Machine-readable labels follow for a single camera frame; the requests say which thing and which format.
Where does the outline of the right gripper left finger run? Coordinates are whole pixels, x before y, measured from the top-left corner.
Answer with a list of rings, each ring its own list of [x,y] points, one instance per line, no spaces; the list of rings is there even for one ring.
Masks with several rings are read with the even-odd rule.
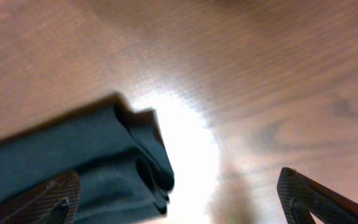
[[[71,224],[79,197],[78,174],[64,172],[0,204],[0,223]]]

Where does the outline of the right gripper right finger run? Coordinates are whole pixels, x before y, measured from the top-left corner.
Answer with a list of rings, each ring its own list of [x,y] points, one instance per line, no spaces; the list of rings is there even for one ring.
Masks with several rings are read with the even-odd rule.
[[[336,193],[305,175],[284,167],[277,192],[288,223],[357,223],[358,203]]]

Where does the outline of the black t-shirt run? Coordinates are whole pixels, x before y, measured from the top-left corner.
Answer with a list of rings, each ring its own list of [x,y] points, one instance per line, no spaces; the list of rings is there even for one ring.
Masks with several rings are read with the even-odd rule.
[[[0,204],[75,171],[73,223],[134,223],[164,216],[175,179],[153,109],[105,98],[0,141]]]

